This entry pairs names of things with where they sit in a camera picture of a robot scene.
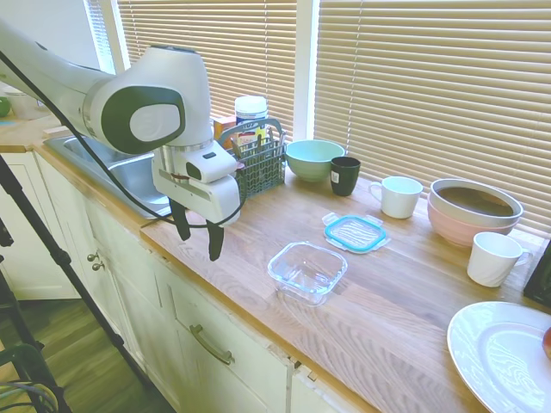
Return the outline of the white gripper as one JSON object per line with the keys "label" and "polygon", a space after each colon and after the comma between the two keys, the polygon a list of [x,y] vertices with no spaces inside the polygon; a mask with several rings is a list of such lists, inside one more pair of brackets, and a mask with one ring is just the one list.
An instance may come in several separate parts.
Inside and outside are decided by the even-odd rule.
{"label": "white gripper", "polygon": [[211,262],[218,260],[224,242],[223,227],[233,224],[240,217],[237,181],[232,176],[209,183],[193,178],[176,179],[159,168],[153,169],[153,181],[157,191],[169,199],[173,222],[182,241],[191,236],[187,210],[207,221],[209,259]]}

